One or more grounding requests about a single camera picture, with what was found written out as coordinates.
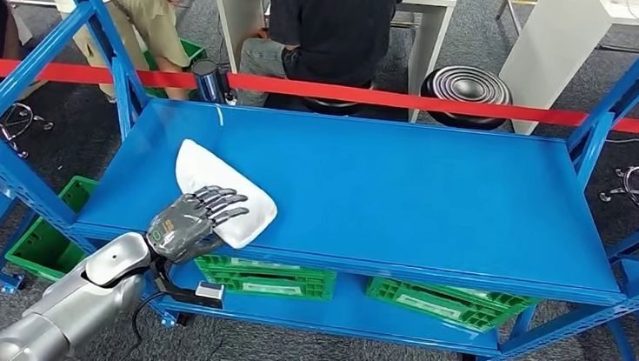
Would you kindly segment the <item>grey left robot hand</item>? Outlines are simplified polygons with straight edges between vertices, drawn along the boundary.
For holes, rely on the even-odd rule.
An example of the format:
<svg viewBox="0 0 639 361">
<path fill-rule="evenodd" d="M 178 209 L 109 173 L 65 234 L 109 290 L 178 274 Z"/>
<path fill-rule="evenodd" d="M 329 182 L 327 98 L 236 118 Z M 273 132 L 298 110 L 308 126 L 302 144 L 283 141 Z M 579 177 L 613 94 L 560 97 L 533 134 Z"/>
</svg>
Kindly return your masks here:
<svg viewBox="0 0 639 361">
<path fill-rule="evenodd" d="M 210 254 L 224 245 L 215 229 L 249 209 L 240 204 L 247 197 L 217 185 L 185 193 L 157 214 L 145 233 L 149 247 L 166 261 L 183 264 Z"/>
</svg>

